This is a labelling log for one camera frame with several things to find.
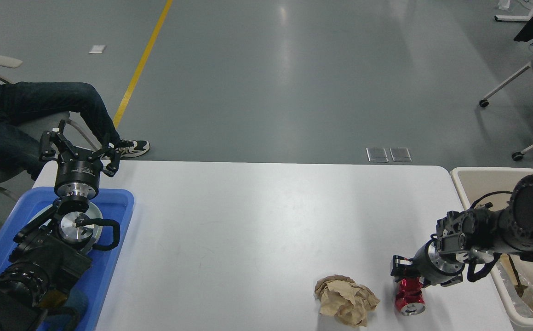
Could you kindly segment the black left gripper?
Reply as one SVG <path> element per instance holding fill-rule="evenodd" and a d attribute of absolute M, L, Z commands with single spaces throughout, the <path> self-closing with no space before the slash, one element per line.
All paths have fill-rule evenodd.
<path fill-rule="evenodd" d="M 109 163 L 103 167 L 102 159 Z M 39 160 L 56 161 L 58 165 L 54 192 L 60 198 L 79 195 L 87 199 L 99 193 L 101 172 L 113 177 L 120 165 L 119 143 L 113 143 L 110 134 L 103 136 L 102 147 L 97 151 L 76 147 L 64 135 L 64 128 L 52 128 L 40 138 Z"/>

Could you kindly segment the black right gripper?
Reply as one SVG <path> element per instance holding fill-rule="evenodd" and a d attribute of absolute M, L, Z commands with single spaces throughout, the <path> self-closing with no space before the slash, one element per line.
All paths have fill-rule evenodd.
<path fill-rule="evenodd" d="M 393 255 L 390 266 L 393 281 L 420 277 L 423 286 L 460 284 L 464 281 L 463 271 L 463 263 L 452 263 L 440 256 L 434 240 L 424 244 L 413 258 Z"/>

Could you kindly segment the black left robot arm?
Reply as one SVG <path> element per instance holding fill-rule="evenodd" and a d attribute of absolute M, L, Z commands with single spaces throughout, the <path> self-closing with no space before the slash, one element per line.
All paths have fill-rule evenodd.
<path fill-rule="evenodd" d="M 66 301 L 92 266 L 88 252 L 109 251 L 120 243 L 119 222 L 87 215 L 101 174 L 113 177 L 119 169 L 120 152 L 109 135 L 93 151 L 73 145 L 59 125 L 44 132 L 40 143 L 40 160 L 58 165 L 57 197 L 14 237 L 10 266 L 0 273 L 0 331 L 35 331 L 55 315 L 68 316 L 64 330 L 75 330 L 80 312 Z"/>

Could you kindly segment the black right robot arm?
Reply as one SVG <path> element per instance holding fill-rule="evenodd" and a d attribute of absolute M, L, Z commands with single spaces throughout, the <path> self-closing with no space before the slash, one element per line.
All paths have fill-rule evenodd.
<path fill-rule="evenodd" d="M 502 254 L 533 263 L 533 174 L 511 192 L 508 206 L 450 211 L 412 258 L 393 256 L 395 281 L 420 277 L 422 287 L 449 286 L 486 277 Z"/>

